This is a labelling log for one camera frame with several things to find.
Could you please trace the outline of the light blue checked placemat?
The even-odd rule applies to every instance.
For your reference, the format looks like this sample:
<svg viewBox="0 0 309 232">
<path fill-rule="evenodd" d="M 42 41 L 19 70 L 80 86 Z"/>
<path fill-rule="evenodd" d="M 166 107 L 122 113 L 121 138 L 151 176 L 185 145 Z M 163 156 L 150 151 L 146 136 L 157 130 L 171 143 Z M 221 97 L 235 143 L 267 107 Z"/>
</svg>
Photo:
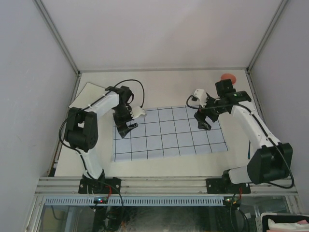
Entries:
<svg viewBox="0 0 309 232">
<path fill-rule="evenodd" d="M 205 155 L 228 150 L 222 127 L 198 129 L 187 106 L 151 108 L 135 120 L 138 127 L 121 138 L 113 128 L 112 162 Z"/>
</svg>

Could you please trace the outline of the white square plate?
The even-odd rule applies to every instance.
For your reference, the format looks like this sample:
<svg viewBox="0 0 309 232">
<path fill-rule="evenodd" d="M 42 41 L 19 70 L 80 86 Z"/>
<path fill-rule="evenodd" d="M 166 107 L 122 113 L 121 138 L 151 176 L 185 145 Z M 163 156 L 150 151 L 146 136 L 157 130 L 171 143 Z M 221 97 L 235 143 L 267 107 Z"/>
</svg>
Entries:
<svg viewBox="0 0 309 232">
<path fill-rule="evenodd" d="M 84 109 L 94 103 L 105 94 L 105 88 L 87 82 L 75 100 L 69 105 L 69 108 Z"/>
</svg>

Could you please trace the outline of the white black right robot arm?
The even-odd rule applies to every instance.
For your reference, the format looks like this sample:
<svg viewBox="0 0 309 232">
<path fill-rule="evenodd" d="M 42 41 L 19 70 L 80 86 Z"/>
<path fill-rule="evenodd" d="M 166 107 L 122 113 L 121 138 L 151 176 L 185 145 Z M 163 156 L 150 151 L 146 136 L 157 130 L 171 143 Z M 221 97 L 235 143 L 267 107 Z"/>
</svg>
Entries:
<svg viewBox="0 0 309 232">
<path fill-rule="evenodd" d="M 190 96 L 190 99 L 199 102 L 194 114 L 198 128 L 209 131 L 211 125 L 206 118 L 216 122 L 221 114 L 229 113 L 238 121 L 253 149 L 253 155 L 246 166 L 224 172 L 223 190 L 232 193 L 242 183 L 266 183 L 274 186 L 275 181 L 287 177 L 291 178 L 293 186 L 295 180 L 291 171 L 292 146 L 282 143 L 268 129 L 246 91 L 236 91 L 230 79 L 217 82 L 215 87 L 217 98 L 211 97 L 203 89 L 196 89 Z"/>
</svg>

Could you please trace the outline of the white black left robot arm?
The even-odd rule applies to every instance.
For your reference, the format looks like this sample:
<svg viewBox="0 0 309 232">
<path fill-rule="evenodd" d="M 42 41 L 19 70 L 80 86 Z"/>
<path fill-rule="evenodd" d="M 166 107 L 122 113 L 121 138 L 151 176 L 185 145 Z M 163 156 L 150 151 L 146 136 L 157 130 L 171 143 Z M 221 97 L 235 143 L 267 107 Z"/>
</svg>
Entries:
<svg viewBox="0 0 309 232">
<path fill-rule="evenodd" d="M 146 116 L 142 107 L 130 106 L 128 101 L 133 97 L 131 89 L 126 86 L 109 86 L 101 97 L 84 107 L 72 105 L 60 126 L 58 136 L 61 143 L 81 158 L 84 176 L 90 179 L 88 186 L 95 193 L 103 192 L 106 187 L 100 160 L 102 135 L 99 121 L 113 111 L 112 125 L 116 126 L 120 137 L 125 138 L 138 127 L 135 120 Z"/>
</svg>

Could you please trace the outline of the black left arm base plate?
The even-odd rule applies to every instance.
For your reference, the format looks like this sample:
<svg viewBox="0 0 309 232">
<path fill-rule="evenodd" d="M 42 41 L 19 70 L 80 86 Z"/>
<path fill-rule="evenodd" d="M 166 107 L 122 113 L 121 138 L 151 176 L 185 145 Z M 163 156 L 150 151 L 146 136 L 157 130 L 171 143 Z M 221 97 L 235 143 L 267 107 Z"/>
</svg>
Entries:
<svg viewBox="0 0 309 232">
<path fill-rule="evenodd" d="M 104 180 L 89 179 L 82 177 L 79 183 L 79 194 L 117 194 L 121 189 L 120 178 L 106 178 Z"/>
</svg>

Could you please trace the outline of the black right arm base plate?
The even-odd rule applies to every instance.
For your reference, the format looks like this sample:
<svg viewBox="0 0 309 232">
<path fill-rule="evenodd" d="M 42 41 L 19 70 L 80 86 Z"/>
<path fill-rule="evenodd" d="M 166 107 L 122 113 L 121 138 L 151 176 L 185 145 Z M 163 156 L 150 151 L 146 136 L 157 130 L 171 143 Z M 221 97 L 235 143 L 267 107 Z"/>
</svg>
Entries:
<svg viewBox="0 0 309 232">
<path fill-rule="evenodd" d="M 224 182 L 221 178 L 208 178 L 206 179 L 206 187 L 208 194 L 234 194 L 240 193 L 250 194 L 251 188 L 249 184 L 232 184 Z"/>
</svg>

